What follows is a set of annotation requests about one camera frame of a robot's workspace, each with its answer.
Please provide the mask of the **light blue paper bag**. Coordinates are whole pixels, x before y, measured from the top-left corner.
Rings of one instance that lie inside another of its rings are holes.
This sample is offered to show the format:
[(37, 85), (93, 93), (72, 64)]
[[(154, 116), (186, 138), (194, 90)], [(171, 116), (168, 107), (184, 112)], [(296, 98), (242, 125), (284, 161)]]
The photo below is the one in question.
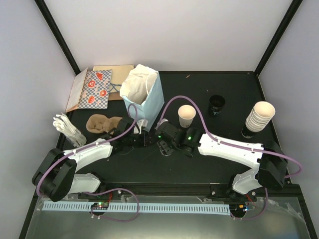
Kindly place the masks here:
[(145, 119), (145, 130), (150, 131), (164, 105), (159, 72), (142, 64), (137, 65), (122, 83), (120, 96), (130, 116), (137, 116), (137, 120)]

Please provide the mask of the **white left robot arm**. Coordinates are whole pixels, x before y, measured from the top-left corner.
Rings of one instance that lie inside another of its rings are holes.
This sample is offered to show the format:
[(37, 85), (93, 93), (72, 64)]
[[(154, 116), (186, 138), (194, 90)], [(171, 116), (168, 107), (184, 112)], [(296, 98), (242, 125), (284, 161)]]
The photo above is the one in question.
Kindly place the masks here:
[(101, 176), (95, 173), (80, 174), (79, 170), (126, 147), (151, 146), (156, 139), (154, 132), (144, 130), (143, 120), (134, 122), (132, 118), (124, 117), (117, 126), (91, 144), (65, 151), (58, 148), (50, 150), (35, 172), (32, 184), (36, 186), (39, 196), (46, 196), (53, 202), (69, 194), (85, 192), (101, 199), (107, 193)]

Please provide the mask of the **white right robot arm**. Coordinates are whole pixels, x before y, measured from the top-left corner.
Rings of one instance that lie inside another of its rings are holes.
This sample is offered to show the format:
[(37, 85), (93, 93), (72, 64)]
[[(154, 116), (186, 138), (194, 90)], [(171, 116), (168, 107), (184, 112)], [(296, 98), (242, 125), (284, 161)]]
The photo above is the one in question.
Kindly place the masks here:
[(178, 151), (189, 158), (194, 151), (204, 156), (215, 156), (248, 167), (246, 172), (231, 177), (226, 195), (237, 201), (249, 192), (264, 187), (281, 190), (284, 187), (287, 160), (278, 145), (244, 143), (230, 140), (195, 128), (181, 129), (167, 121), (156, 127), (155, 135), (163, 155)]

